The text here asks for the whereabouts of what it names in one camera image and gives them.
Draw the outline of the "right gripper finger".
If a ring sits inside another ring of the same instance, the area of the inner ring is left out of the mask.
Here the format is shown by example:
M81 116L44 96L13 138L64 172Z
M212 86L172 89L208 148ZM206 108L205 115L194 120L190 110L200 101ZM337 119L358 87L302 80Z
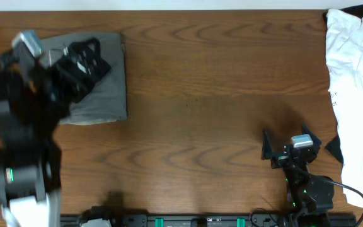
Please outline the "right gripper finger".
M270 138L266 132L263 130L263 146L262 146L262 160L270 160L273 154L273 147L270 142Z
M313 141L313 146L320 148L321 146L320 139L308 129L305 123L301 125L301 131L303 134L308 134L310 136L311 140Z

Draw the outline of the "black t-shirt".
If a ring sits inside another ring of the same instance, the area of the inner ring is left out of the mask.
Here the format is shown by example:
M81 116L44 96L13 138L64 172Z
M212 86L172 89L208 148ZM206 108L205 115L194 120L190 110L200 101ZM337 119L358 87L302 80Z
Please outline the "black t-shirt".
M101 56L100 41L92 37L68 45L52 65L52 77L65 101L78 103L111 69Z

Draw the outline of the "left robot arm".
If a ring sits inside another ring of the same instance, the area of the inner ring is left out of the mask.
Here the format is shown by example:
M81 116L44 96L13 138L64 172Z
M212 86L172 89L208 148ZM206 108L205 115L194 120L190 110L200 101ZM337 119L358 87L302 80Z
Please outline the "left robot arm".
M60 66L32 86L0 64L0 206L8 226L60 226L61 149L53 133L79 93Z

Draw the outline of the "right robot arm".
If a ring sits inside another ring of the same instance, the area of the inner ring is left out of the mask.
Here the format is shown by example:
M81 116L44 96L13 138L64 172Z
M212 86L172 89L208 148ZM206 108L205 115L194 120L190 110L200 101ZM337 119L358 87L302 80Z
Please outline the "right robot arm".
M306 127L302 134L291 137L291 143L275 152L266 131L263 131L262 159L270 160L273 169L281 168L285 174L287 199L293 210L279 218L279 226L329 226L327 211L333 208L334 186L328 177L317 179L310 174L321 141Z

